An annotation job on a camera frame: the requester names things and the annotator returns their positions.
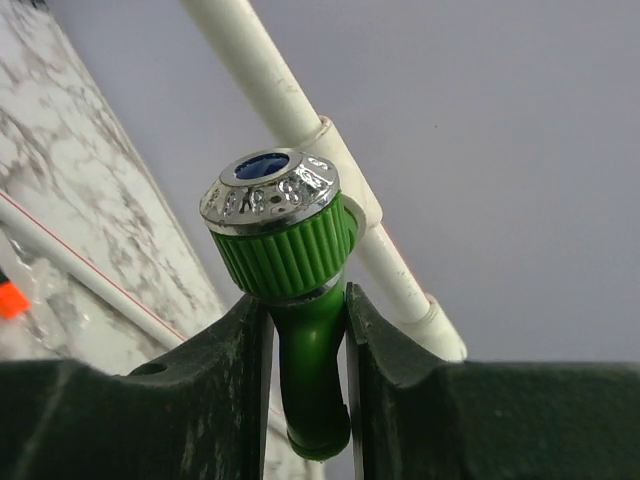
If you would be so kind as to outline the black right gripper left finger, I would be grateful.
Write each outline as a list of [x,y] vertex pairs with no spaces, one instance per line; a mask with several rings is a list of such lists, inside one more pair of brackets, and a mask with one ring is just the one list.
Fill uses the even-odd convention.
[[259,479],[273,328],[242,298],[127,375],[72,359],[1,365],[5,479]]

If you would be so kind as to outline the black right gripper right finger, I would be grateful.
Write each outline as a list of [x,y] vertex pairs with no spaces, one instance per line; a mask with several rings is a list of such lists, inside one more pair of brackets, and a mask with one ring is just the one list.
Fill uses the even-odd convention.
[[639,367],[447,362],[346,290],[359,479],[635,479]]

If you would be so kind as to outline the green water faucet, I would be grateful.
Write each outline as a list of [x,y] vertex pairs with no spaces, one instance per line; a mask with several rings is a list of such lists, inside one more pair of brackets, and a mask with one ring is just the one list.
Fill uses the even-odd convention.
[[357,233],[337,167],[289,148],[256,152],[220,173],[199,211],[233,282],[274,322],[292,449],[315,461],[336,456],[351,435],[337,353]]

